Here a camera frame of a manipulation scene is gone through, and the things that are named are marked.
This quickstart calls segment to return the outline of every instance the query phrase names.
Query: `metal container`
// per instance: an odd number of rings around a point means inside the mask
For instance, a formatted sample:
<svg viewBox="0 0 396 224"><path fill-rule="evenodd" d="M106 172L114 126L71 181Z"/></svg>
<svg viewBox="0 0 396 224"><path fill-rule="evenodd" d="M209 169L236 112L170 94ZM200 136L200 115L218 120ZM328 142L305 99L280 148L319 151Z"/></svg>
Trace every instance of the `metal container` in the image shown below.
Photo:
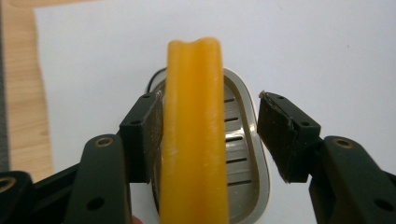
<svg viewBox="0 0 396 224"><path fill-rule="evenodd" d="M165 78L166 69L157 72L148 92L161 91L165 99ZM241 78L228 69L224 69L224 118L230 223L253 223L268 203L270 178L250 94ZM158 208L161 155L153 170L151 183Z"/></svg>

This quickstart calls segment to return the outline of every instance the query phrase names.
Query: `white surface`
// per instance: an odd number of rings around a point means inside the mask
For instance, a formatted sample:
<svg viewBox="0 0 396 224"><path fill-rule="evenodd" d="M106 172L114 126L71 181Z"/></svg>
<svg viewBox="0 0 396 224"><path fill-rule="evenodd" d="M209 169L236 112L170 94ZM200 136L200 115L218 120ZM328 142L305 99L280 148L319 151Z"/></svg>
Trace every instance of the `white surface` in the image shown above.
<svg viewBox="0 0 396 224"><path fill-rule="evenodd" d="M322 137L354 139L396 173L394 1L105 1L35 15L56 171L78 162L90 138L117 131L166 66L170 40L210 35L253 97L288 97L322 125ZM268 161L271 201L259 223L315 223L308 184L284 184ZM136 188L134 214L155 222L140 197L149 189Z"/></svg>

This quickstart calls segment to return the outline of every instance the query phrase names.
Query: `yellow object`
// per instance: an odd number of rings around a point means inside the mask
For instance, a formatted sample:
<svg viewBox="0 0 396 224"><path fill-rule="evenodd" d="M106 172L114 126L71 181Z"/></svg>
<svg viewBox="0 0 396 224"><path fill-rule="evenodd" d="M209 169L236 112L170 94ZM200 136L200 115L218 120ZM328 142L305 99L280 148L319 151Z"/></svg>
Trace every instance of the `yellow object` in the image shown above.
<svg viewBox="0 0 396 224"><path fill-rule="evenodd" d="M228 223L219 42L170 42L165 88L160 221Z"/></svg>

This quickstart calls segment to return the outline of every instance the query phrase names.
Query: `screw hole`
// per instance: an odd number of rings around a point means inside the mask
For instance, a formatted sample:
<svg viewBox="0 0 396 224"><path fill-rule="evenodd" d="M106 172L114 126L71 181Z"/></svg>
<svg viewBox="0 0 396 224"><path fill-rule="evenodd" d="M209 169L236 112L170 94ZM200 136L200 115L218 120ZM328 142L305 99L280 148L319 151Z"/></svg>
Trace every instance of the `screw hole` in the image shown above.
<svg viewBox="0 0 396 224"><path fill-rule="evenodd" d="M389 212L393 211L392 204L388 203L387 201L384 201L382 199L375 199L374 202L375 202L376 206L380 207L383 210L386 210Z"/></svg>
<svg viewBox="0 0 396 224"><path fill-rule="evenodd" d="M17 180L12 176L0 178L0 193L7 191L15 185Z"/></svg>
<svg viewBox="0 0 396 224"><path fill-rule="evenodd" d="M353 148L353 144L346 139L336 138L336 139L332 140L332 142L335 143L339 147Z"/></svg>
<svg viewBox="0 0 396 224"><path fill-rule="evenodd" d="M103 198L94 198L87 203L87 209L90 211L96 211L101 208L105 204L105 200Z"/></svg>
<svg viewBox="0 0 396 224"><path fill-rule="evenodd" d="M110 137L103 137L96 140L95 145L97 147L107 147L113 143L113 139Z"/></svg>

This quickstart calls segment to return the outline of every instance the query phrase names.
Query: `wooden table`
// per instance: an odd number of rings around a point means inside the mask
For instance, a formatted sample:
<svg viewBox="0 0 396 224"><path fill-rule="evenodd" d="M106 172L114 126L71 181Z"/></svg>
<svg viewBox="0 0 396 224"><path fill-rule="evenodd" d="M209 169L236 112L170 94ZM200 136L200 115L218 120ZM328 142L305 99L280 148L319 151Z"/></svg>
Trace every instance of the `wooden table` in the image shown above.
<svg viewBox="0 0 396 224"><path fill-rule="evenodd" d="M78 0L1 0L11 170L52 175L48 113L37 61L34 7Z"/></svg>

